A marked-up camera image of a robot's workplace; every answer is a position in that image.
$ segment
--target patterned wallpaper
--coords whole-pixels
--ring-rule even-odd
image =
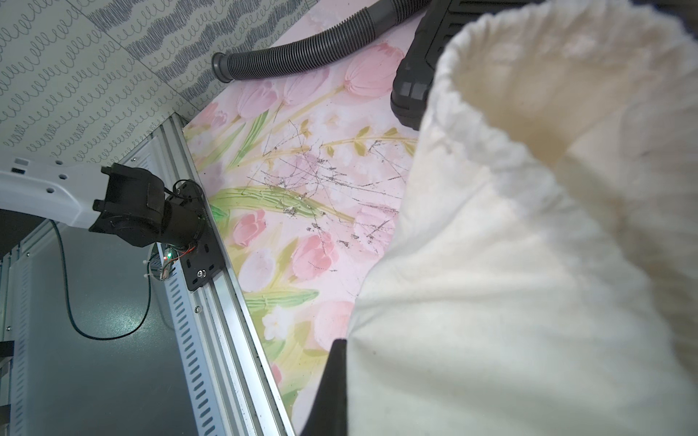
[[[213,52],[271,45],[317,0],[0,0],[0,146],[112,163],[225,86]]]

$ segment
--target black mounting plate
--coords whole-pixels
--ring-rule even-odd
[[[168,200],[180,204],[185,209],[195,211],[206,220],[206,225],[196,242],[196,248],[191,253],[179,258],[187,289],[196,291],[211,282],[219,271],[224,270],[225,258],[218,245],[211,220],[206,213],[201,187],[190,181],[185,181],[177,186],[176,194],[184,198],[171,195]]]

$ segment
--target floral mat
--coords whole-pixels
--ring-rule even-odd
[[[369,3],[325,0],[279,43]],[[328,68],[232,83],[184,129],[296,431],[393,235],[417,132],[397,121],[389,95],[418,22]]]

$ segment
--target white plush cushion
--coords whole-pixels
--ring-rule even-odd
[[[624,1],[453,38],[352,314],[351,435],[698,435],[697,66]]]

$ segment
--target vacuum hose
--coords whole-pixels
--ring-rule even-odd
[[[304,40],[254,52],[215,53],[211,66],[223,83],[303,73],[352,54],[428,3],[429,0],[378,0],[342,23]]]

